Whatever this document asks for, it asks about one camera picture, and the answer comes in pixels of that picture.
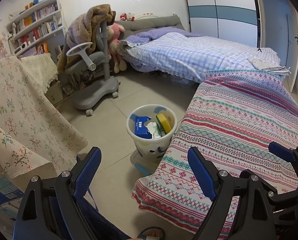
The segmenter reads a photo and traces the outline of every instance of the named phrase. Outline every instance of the bed sheet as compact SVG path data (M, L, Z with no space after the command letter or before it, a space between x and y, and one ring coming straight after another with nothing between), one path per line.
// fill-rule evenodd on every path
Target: bed sheet
M211 205L188 164L191 146L218 169L236 177L250 169L279 193L298 185L292 166L268 151L272 141L298 146L298 106L282 82L260 70L211 71L205 77L159 167L139 179L132 192L140 209L191 232ZM219 239L228 235L237 204L234 197Z
M118 52L138 71L160 70L198 83L204 81L207 71L255 69L249 57L265 59L277 66L280 63L270 48L258 50L237 42L207 36L185 37L174 32L146 44L121 41Z

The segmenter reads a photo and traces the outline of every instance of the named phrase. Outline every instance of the door handle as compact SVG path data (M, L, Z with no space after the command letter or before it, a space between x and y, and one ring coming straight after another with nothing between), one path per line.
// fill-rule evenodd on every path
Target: door handle
M294 38L297 39L297 42L298 42L298 36L295 36Z

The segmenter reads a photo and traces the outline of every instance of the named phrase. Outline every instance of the yellow sponge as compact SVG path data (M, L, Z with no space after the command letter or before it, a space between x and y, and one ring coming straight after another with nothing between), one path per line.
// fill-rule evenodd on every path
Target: yellow sponge
M166 119L166 117L164 116L164 114L156 115L156 119L158 120L158 123L160 124L160 126L164 130L165 134L171 132L171 126L170 126L168 120Z

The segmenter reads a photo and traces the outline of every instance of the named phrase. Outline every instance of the chair armrest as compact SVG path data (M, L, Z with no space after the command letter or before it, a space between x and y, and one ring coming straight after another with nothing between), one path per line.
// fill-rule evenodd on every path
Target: chair armrest
M92 42L78 44L77 46L74 46L73 48L67 51L67 56L70 57L73 55L80 55L87 64L88 69L93 71L96 69L96 65L92 62L92 60L88 57L86 53L86 48L90 47L91 44Z

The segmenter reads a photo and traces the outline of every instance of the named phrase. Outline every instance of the gray chair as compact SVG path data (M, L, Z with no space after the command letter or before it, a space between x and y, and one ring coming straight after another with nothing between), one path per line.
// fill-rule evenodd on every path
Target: gray chair
M96 31L96 51L87 55L86 48L92 42L79 44L67 52L67 56L80 55L82 60L67 68L65 73L72 77L74 84L76 80L73 74L80 75L89 69L95 70L97 65L103 64L105 78L93 82L90 86L77 90L72 94L72 101L77 109L86 110L87 115L92 115L92 107L106 94L112 93L113 98L118 97L119 81L110 76L109 55L108 55L108 33L107 23L103 21Z

